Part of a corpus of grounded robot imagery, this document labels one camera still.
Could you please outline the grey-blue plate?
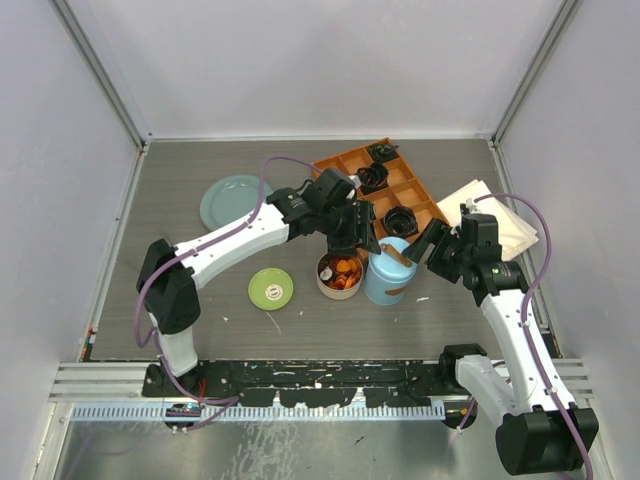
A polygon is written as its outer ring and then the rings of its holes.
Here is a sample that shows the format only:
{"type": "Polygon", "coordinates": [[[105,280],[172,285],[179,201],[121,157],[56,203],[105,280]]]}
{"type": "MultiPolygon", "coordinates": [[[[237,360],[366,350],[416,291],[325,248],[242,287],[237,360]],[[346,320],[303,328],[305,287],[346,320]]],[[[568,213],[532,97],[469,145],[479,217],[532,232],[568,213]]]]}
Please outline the grey-blue plate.
{"type": "Polygon", "coordinates": [[[199,215],[209,231],[215,231],[250,214],[257,205],[260,178],[227,176],[213,184],[202,197],[199,215]]]}

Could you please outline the blue cylindrical lunch container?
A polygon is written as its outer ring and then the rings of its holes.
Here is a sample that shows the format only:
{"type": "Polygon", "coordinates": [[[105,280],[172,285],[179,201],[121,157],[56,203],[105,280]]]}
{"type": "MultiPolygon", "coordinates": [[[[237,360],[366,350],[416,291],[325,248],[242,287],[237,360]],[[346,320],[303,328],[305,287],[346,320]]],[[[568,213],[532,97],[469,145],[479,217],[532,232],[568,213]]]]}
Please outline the blue cylindrical lunch container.
{"type": "Polygon", "coordinates": [[[410,280],[392,282],[383,280],[375,274],[368,274],[366,269],[364,277],[365,293],[372,302],[378,305],[394,305],[403,298],[404,291],[413,277],[410,280]]]}

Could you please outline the pile of food pieces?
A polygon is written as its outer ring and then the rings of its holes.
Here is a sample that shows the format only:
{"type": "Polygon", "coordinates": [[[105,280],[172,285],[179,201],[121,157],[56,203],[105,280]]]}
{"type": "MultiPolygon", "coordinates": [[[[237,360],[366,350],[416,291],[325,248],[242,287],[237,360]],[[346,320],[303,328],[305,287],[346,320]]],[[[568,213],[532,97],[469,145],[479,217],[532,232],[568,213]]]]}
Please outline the pile of food pieces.
{"type": "Polygon", "coordinates": [[[358,284],[363,267],[355,258],[325,256],[318,266],[320,281],[332,290],[345,291],[358,284]]]}

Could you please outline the blue lid with strap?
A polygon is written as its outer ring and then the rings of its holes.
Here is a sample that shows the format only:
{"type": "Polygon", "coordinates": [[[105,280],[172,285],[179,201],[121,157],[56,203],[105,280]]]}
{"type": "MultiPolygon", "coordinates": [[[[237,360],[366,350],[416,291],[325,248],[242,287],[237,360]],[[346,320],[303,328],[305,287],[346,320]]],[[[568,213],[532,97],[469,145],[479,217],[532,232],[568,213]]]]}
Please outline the blue lid with strap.
{"type": "Polygon", "coordinates": [[[380,254],[369,254],[368,274],[375,274],[383,280],[400,282],[410,280],[417,270],[417,264],[406,258],[400,260],[409,242],[400,237],[387,236],[379,240],[380,254]]]}

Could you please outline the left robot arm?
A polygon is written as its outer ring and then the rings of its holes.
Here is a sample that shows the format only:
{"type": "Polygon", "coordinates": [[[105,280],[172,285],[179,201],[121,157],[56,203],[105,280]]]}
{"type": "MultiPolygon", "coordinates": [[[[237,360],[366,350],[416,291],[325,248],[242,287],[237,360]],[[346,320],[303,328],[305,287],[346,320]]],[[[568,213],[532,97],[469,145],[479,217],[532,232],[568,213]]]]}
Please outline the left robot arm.
{"type": "Polygon", "coordinates": [[[210,234],[176,246],[154,242],[137,283],[135,320],[149,315],[167,370],[165,385],[178,396],[199,387],[192,326],[201,314],[198,291],[211,280],[263,250],[314,233],[326,237],[331,254],[378,254],[374,220],[374,205],[351,188],[329,195],[312,186],[302,193],[282,188],[254,212],[210,234]]]}

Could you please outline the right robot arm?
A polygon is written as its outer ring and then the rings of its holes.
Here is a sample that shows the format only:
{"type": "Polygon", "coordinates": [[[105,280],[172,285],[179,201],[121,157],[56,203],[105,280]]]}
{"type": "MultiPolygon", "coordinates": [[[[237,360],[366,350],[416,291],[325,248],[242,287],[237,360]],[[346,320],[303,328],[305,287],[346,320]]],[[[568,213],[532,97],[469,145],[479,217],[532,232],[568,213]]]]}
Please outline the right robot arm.
{"type": "Polygon", "coordinates": [[[495,217],[465,214],[455,228],[433,218],[403,254],[451,283],[462,282],[498,340],[507,378],[468,344],[445,347],[438,379],[449,393],[467,390],[484,409],[504,469],[512,476],[584,470],[591,478],[597,417],[577,405],[556,370],[521,267],[502,258],[495,217]]]}

